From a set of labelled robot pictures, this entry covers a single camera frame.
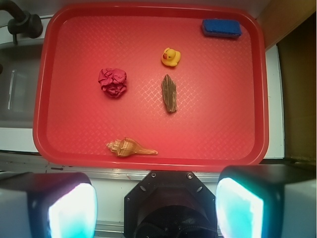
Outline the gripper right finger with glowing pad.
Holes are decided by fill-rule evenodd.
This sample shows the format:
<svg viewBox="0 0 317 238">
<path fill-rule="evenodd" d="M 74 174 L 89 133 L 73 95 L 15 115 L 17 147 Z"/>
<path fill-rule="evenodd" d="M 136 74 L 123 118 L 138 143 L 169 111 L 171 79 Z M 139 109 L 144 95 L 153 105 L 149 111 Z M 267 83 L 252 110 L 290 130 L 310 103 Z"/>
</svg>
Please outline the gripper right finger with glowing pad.
<svg viewBox="0 0 317 238">
<path fill-rule="evenodd" d="M 225 238 L 315 238 L 317 170 L 313 165 L 228 166 L 216 187 Z"/>
</svg>

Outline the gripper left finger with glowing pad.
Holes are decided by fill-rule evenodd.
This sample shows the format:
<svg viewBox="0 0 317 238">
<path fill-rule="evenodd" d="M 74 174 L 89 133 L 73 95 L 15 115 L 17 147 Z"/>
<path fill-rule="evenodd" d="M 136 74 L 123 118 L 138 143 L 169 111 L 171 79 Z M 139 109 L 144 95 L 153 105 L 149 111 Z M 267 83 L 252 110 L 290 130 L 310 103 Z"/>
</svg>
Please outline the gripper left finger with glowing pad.
<svg viewBox="0 0 317 238">
<path fill-rule="evenodd" d="M 97 194 L 84 173 L 0 174 L 2 238 L 92 238 Z"/>
</svg>

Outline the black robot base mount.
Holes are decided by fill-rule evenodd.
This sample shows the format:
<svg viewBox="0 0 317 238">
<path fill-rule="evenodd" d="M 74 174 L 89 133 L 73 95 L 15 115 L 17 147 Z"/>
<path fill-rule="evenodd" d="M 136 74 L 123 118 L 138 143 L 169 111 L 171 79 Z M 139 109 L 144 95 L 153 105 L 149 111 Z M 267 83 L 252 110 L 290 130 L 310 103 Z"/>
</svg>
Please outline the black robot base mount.
<svg viewBox="0 0 317 238">
<path fill-rule="evenodd" d="M 124 197 L 126 238 L 216 238 L 215 195 L 192 173 L 151 171 Z"/>
</svg>

